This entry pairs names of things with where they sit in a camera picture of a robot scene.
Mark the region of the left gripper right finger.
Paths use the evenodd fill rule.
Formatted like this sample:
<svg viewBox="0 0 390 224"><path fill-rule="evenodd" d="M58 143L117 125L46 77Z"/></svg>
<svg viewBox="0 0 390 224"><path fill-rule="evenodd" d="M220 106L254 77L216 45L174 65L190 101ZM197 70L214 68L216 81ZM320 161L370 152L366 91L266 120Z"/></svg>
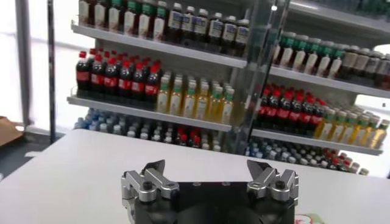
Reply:
<svg viewBox="0 0 390 224"><path fill-rule="evenodd" d="M247 183L247 193L254 199L270 196L276 201L298 201L299 176L294 170L280 173L268 163L247 160L247 167L253 178Z"/></svg>

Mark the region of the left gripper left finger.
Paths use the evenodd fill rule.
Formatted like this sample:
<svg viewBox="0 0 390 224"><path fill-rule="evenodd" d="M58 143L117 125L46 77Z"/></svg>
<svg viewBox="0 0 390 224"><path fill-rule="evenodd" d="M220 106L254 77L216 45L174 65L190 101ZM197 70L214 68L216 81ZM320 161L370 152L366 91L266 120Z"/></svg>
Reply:
<svg viewBox="0 0 390 224"><path fill-rule="evenodd" d="M174 199L180 192L180 186L163 175L164 169L165 160L162 159L147 163L140 173L125 171L121 177L122 205L130 210L135 200L152 203L158 193L162 198Z"/></svg>

